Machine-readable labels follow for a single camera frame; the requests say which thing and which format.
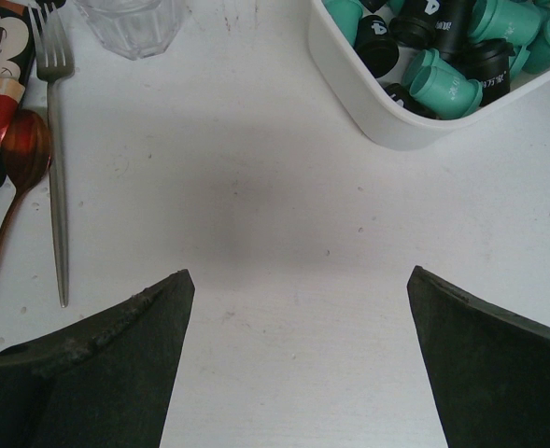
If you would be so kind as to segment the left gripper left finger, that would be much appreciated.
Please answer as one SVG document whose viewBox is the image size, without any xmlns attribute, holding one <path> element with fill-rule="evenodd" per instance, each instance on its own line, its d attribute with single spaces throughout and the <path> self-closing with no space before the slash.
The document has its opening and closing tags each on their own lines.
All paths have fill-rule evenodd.
<svg viewBox="0 0 550 448">
<path fill-rule="evenodd" d="M 186 270 L 0 352 L 0 447 L 157 447 L 195 287 Z"/>
</svg>

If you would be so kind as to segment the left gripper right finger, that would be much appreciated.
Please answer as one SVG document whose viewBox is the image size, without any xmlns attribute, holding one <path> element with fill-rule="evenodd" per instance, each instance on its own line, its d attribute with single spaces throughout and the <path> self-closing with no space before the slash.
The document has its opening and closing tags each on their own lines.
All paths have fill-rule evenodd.
<svg viewBox="0 0 550 448">
<path fill-rule="evenodd" d="M 416 266 L 407 283 L 450 447 L 550 447 L 550 327 Z"/>
</svg>

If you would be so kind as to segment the black capsule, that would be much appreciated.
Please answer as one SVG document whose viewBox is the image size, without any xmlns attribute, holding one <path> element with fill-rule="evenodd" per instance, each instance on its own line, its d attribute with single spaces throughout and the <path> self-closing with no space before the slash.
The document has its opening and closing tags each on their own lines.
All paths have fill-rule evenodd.
<svg viewBox="0 0 550 448">
<path fill-rule="evenodd" d="M 428 107 L 420 104 L 400 83 L 391 83 L 384 88 L 385 93 L 400 107 L 427 119 L 437 119 L 437 115 Z"/>
<path fill-rule="evenodd" d="M 402 46 L 425 49 L 434 40 L 440 9 L 438 0 L 405 0 L 399 14 L 391 20 L 389 29 Z"/>
<path fill-rule="evenodd" d="M 439 51 L 446 62 L 454 61 L 462 52 L 472 18 L 472 0 L 444 0 L 435 24 L 435 37 L 431 46 Z"/>
<path fill-rule="evenodd" d="M 470 44 L 461 56 L 461 65 L 467 78 L 481 82 L 486 106 L 511 91 L 509 58 L 514 46 L 504 38 L 493 38 Z"/>
<path fill-rule="evenodd" d="M 399 46 L 390 35 L 386 22 L 377 15 L 359 20 L 354 50 L 374 78 L 390 72 L 400 57 Z"/>
</svg>

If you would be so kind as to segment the white storage basket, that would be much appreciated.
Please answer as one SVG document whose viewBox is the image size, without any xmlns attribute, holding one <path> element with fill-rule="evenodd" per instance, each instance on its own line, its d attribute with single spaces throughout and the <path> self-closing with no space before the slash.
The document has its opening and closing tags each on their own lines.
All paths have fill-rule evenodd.
<svg viewBox="0 0 550 448">
<path fill-rule="evenodd" d="M 310 3 L 307 28 L 310 54 L 349 116 L 381 147 L 412 150 L 428 147 L 478 121 L 490 122 L 514 110 L 512 103 L 550 81 L 550 69 L 515 79 L 511 92 L 463 119 L 420 117 L 396 104 L 374 79 L 321 1 Z"/>
</svg>

